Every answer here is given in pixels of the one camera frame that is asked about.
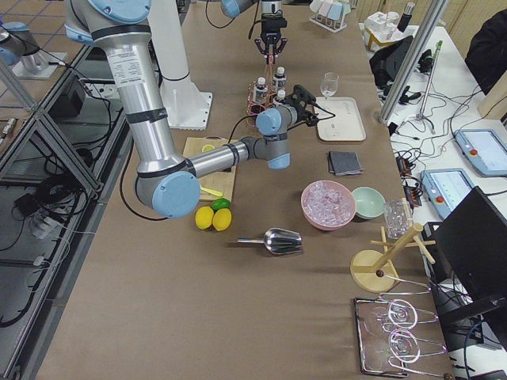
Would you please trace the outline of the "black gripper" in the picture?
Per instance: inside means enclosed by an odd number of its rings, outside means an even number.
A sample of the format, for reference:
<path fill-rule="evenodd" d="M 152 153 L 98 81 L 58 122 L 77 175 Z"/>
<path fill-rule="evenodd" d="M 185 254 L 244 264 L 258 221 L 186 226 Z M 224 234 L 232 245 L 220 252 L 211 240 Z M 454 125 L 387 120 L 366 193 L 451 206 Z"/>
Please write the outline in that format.
<path fill-rule="evenodd" d="M 284 105 L 295 111 L 292 125 L 303 123 L 308 127 L 314 127 L 318 124 L 318 117 L 307 110 L 309 105 L 316 105 L 316 97 L 302 85 L 296 84 L 293 86 L 292 93 L 284 98 Z"/>
<path fill-rule="evenodd" d="M 254 40 L 257 49 L 265 58 L 277 58 L 288 42 L 281 35 L 281 29 L 288 26 L 286 19 L 283 15 L 262 15 L 258 22 L 261 35 Z"/>

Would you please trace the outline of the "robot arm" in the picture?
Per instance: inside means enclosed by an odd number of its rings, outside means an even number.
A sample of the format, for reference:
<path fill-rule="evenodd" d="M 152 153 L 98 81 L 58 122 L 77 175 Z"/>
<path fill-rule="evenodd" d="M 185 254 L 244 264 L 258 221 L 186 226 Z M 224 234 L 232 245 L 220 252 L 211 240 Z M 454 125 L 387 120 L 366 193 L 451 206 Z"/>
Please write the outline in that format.
<path fill-rule="evenodd" d="M 155 34 L 152 28 L 162 23 L 154 2 L 67 1 L 65 6 L 68 37 L 92 44 L 106 55 L 139 154 L 135 194 L 162 217 L 181 218 L 196 207 L 200 177 L 251 158 L 267 161 L 270 169 L 286 169 L 291 158 L 288 131 L 318 122 L 306 109 L 314 97 L 297 85 L 294 101 L 268 108 L 256 117 L 259 139 L 246 136 L 186 158 L 174 148 L 148 49 Z"/>
<path fill-rule="evenodd" d="M 268 64 L 275 63 L 276 58 L 284 50 L 287 38 L 282 37 L 281 30 L 288 26 L 282 10 L 282 1 L 257 1 L 257 0 L 226 0 L 220 1 L 221 11 L 230 20 L 225 25 L 214 24 L 208 16 L 208 3 L 205 5 L 205 17 L 207 22 L 215 29 L 224 29 L 229 26 L 241 13 L 250 7 L 256 6 L 252 25 L 250 26 L 248 39 L 252 38 L 256 25 L 261 28 L 260 36 L 254 43 L 260 54 L 265 57 Z"/>

